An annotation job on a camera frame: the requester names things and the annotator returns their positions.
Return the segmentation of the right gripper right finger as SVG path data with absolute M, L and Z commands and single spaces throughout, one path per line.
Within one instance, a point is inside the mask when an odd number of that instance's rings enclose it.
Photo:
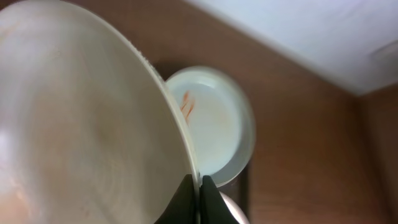
M 209 175 L 203 176 L 200 187 L 200 221 L 201 224 L 238 224 Z

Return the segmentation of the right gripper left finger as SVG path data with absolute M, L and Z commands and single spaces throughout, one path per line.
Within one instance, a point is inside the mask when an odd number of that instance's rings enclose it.
M 196 199 L 193 178 L 187 174 L 174 193 L 167 208 L 155 224 L 194 224 L 196 223 Z

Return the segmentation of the white plate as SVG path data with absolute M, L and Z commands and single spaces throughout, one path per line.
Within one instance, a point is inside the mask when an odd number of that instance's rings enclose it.
M 154 223 L 193 172 L 164 84 L 63 1 L 1 10 L 1 222 Z
M 222 192 L 220 192 L 220 195 L 222 196 L 228 210 L 239 224 L 250 224 L 244 212 L 230 197 L 228 197 L 226 194 Z
M 165 82 L 187 123 L 200 175 L 221 187 L 249 163 L 256 125 L 248 98 L 227 74 L 194 66 Z

